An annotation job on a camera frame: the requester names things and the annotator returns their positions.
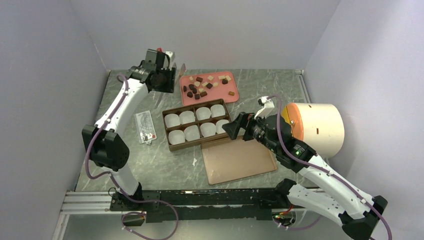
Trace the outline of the rose gold tongs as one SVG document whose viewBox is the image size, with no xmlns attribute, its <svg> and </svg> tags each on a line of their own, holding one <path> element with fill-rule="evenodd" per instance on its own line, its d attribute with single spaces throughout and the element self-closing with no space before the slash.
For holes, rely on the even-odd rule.
<svg viewBox="0 0 424 240">
<path fill-rule="evenodd" d="M 180 70 L 179 70 L 179 73 L 178 73 L 178 77 L 179 77 L 179 78 L 181 78 L 181 77 L 185 74 L 186 70 L 187 70 L 187 68 L 186 68 L 186 64 L 185 64 L 185 63 L 183 63 L 183 64 L 180 66 Z"/>
</svg>

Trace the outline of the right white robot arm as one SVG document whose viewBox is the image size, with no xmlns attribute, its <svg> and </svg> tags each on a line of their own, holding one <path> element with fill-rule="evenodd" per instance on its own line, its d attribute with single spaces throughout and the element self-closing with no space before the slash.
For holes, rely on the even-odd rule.
<svg viewBox="0 0 424 240">
<path fill-rule="evenodd" d="M 293 137 L 290 125 L 279 114 L 254 118 L 251 113 L 241 112 L 234 121 L 223 124 L 222 129 L 231 140 L 244 129 L 244 141 L 256 140 L 274 153 L 281 165 L 325 192 L 316 193 L 285 178 L 274 189 L 278 206 L 295 205 L 314 211 L 335 222 L 353 240 L 370 240 L 379 222 L 384 224 L 388 239 L 393 238 L 382 216 L 387 200 L 380 195 L 371 196 L 349 183 L 311 146 Z"/>
</svg>

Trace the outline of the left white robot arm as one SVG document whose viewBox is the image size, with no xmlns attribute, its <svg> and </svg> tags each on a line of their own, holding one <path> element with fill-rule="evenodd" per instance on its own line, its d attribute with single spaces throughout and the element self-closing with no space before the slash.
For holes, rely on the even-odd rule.
<svg viewBox="0 0 424 240">
<path fill-rule="evenodd" d="M 86 175 L 91 180 L 107 175 L 130 210 L 139 209 L 144 198 L 142 185 L 128 165 L 130 150 L 122 135 L 137 106 L 150 92 L 174 92 L 175 58 L 173 51 L 148 49 L 139 65 L 116 76 L 122 87 L 105 114 L 82 129 Z"/>
</svg>

